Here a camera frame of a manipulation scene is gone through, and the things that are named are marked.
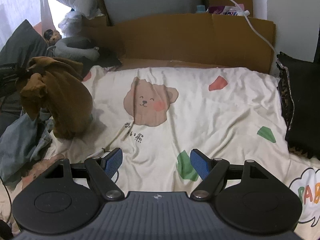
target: bear print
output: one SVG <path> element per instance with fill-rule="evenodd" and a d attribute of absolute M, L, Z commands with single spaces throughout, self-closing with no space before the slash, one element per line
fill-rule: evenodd
<path fill-rule="evenodd" d="M 135 77 L 131 89 L 124 98 L 124 109 L 137 125 L 158 126 L 167 121 L 170 104 L 179 96 L 175 88 L 154 85 Z"/>

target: brown plush toy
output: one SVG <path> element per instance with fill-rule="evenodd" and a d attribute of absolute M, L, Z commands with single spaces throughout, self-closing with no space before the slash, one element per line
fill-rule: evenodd
<path fill-rule="evenodd" d="M 92 97 L 82 84 L 82 63 L 63 58 L 34 57 L 30 69 L 40 69 L 16 82 L 21 104 L 31 120 L 40 108 L 47 108 L 55 121 L 53 133 L 57 138 L 71 139 L 89 126 Z"/>
<path fill-rule="evenodd" d="M 62 39 L 61 34 L 57 30 L 46 30 L 43 34 L 45 42 L 48 46 L 53 46 L 57 43 L 58 40 Z"/>

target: metal screw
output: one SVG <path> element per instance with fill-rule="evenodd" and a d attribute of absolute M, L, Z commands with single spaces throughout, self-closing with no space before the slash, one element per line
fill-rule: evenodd
<path fill-rule="evenodd" d="M 106 193 L 106 196 L 108 198 L 118 198 L 121 196 L 121 192 L 118 191 L 118 190 L 109 190 L 107 193 Z"/>
<path fill-rule="evenodd" d="M 206 198 L 207 196 L 209 196 L 209 192 L 205 191 L 205 190 L 196 190 L 193 195 L 196 198 Z"/>

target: speech bubble print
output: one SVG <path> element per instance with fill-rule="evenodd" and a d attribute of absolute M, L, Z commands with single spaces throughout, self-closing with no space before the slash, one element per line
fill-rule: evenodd
<path fill-rule="evenodd" d="M 307 168 L 300 178 L 294 179 L 289 186 L 301 200 L 302 214 L 300 224 L 311 223 L 314 227 L 320 219 L 320 169 Z"/>

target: blue jeans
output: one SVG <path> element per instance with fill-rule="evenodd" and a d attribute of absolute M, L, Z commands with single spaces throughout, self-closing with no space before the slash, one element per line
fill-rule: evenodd
<path fill-rule="evenodd" d="M 28 114 L 21 112 L 20 118 L 7 127 L 0 137 L 0 176 L 3 181 L 9 179 L 25 163 L 39 160 L 39 152 L 52 138 L 50 131 L 54 127 L 51 114 L 40 111 L 38 119 L 32 121 Z"/>

